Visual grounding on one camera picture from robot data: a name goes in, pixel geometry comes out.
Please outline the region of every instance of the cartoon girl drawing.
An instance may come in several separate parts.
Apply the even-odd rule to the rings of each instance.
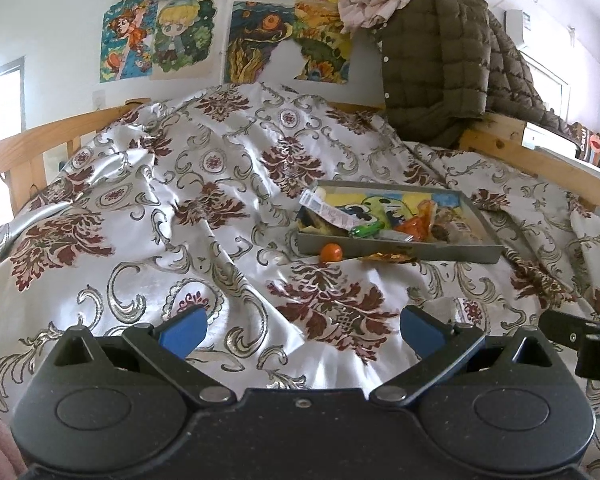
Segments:
[[[142,28],[142,19],[146,11],[145,4],[137,4],[124,9],[109,22],[109,28],[113,31],[116,40],[126,40],[122,55],[112,52],[106,59],[106,64],[111,71],[116,73],[116,79],[130,76],[125,73],[128,72],[126,69],[128,64],[138,67],[142,72],[147,72],[152,66],[150,49],[144,42],[148,33],[145,28]]]
[[[171,68],[178,57],[185,53],[182,33],[194,24],[200,12],[200,4],[195,0],[171,2],[158,15],[160,30],[168,38],[156,50],[156,57],[163,69]]]

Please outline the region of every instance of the satin bedspread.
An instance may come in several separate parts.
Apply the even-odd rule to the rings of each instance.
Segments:
[[[462,190],[507,250],[498,264],[320,265],[294,219],[317,179]],[[398,314],[508,334],[545,308],[600,314],[600,218],[577,197],[475,153],[404,143],[379,116],[282,86],[222,86],[142,107],[99,133],[0,227],[0,418],[74,324],[95,335],[202,305],[188,361],[240,396],[361,387],[417,362]],[[558,348],[573,369],[575,354]],[[583,462],[600,478],[598,414]]]

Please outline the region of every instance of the olive green puffer jacket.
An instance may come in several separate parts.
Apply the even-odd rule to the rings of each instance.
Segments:
[[[404,140],[451,147],[485,111],[573,140],[484,0],[411,0],[379,39],[388,120]]]

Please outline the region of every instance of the wooden bed frame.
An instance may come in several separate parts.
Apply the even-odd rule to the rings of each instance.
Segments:
[[[98,110],[26,130],[0,140],[0,174],[6,174],[14,215],[46,187],[43,153],[65,144],[68,155],[80,149],[80,137],[101,130],[150,99],[134,99],[125,105]],[[344,112],[378,111],[379,107],[331,103]],[[460,139],[462,150],[499,158],[534,176],[543,177],[580,197],[590,208],[600,206],[600,178],[545,153],[522,146],[523,121],[496,116],[477,121]]]

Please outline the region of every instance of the wall socket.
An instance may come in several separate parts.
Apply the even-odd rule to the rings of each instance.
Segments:
[[[107,95],[104,90],[96,90],[92,95],[94,110],[104,110],[107,106]]]

